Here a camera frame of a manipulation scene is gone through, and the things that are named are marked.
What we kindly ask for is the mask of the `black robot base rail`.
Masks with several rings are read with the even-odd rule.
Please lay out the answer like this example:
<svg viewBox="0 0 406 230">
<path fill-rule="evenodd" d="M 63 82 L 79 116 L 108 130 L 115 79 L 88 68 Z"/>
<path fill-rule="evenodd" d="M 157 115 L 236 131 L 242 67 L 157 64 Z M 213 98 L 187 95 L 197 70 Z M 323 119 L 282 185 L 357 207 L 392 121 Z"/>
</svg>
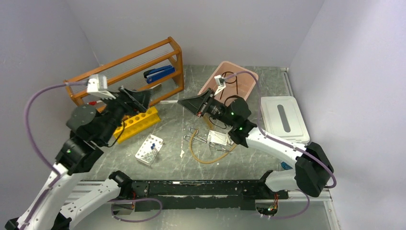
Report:
<svg viewBox="0 0 406 230">
<path fill-rule="evenodd" d="M 126 184 L 119 200 L 137 201 L 136 211 L 153 209 L 239 208 L 255 210 L 256 201 L 287 199 L 286 191 L 273 192 L 262 180 L 134 180 Z"/>
</svg>

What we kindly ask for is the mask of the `yellow rubber tubing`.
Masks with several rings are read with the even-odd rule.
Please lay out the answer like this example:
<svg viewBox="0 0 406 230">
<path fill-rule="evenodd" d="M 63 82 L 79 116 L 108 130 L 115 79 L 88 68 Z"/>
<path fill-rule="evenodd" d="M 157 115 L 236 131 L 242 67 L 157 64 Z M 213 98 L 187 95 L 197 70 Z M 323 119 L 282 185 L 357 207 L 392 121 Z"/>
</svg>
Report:
<svg viewBox="0 0 406 230">
<path fill-rule="evenodd" d="M 199 129 L 198 135 L 200 137 L 203 137 L 204 139 L 207 139 L 208 136 L 208 135 L 202 136 L 201 134 L 199 134 Z M 216 163 L 218 164 L 219 161 L 229 156 L 235 150 L 237 145 L 230 140 L 230 144 L 226 145 L 225 147 L 230 151 L 229 152 L 216 151 L 208 144 L 201 143 L 197 140 L 191 140 L 190 142 L 188 142 L 188 149 L 192 158 L 195 159 L 198 163 L 205 165 Z"/>
</svg>

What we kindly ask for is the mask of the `brown bristle tube brush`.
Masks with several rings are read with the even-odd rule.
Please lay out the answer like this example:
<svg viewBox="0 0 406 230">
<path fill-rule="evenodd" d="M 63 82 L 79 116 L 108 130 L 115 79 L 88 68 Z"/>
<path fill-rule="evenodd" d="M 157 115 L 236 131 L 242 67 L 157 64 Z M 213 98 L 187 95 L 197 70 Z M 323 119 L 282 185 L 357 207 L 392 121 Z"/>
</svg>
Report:
<svg viewBox="0 0 406 230">
<path fill-rule="evenodd" d="M 208 116 L 204 116 L 203 117 L 205 123 L 207 124 L 209 130 L 213 130 L 214 129 L 214 125 L 212 124 L 212 122 L 210 121 Z"/>
</svg>

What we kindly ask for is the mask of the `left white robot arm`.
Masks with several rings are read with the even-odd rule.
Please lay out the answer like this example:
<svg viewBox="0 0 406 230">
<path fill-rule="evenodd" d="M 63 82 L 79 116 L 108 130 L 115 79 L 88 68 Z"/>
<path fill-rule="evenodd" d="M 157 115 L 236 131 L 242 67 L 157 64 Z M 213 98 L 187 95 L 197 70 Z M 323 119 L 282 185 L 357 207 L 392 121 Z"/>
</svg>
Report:
<svg viewBox="0 0 406 230">
<path fill-rule="evenodd" d="M 87 215 L 110 200 L 133 198 L 133 181 L 115 171 L 96 189 L 66 204 L 75 186 L 102 156 L 114 131 L 126 115 L 146 112 L 151 90 L 132 91 L 124 87 L 102 100 L 102 112 L 91 105 L 77 107 L 67 121 L 71 134 L 51 166 L 51 173 L 34 202 L 18 218 L 8 220 L 7 230 L 71 230 Z"/>
</svg>

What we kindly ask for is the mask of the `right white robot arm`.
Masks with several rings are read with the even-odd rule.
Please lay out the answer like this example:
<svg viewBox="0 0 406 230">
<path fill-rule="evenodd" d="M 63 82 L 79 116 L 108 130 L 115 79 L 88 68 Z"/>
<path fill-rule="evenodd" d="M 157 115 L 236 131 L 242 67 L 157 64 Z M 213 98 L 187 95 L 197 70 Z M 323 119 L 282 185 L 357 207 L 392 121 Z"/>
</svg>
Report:
<svg viewBox="0 0 406 230">
<path fill-rule="evenodd" d="M 265 177 L 258 186 L 263 198 L 271 198 L 282 190 L 300 190 L 311 197 L 318 197 L 328 188 L 328 181 L 337 181 L 334 169 L 322 147 L 314 142 L 307 145 L 287 141 L 272 135 L 249 120 L 251 111 L 247 102 L 239 96 L 229 104 L 218 101 L 212 89 L 205 93 L 177 101 L 179 105 L 197 117 L 208 114 L 231 129 L 228 136 L 233 143 L 246 148 L 260 150 L 292 167 L 286 171 L 275 171 Z"/>
</svg>

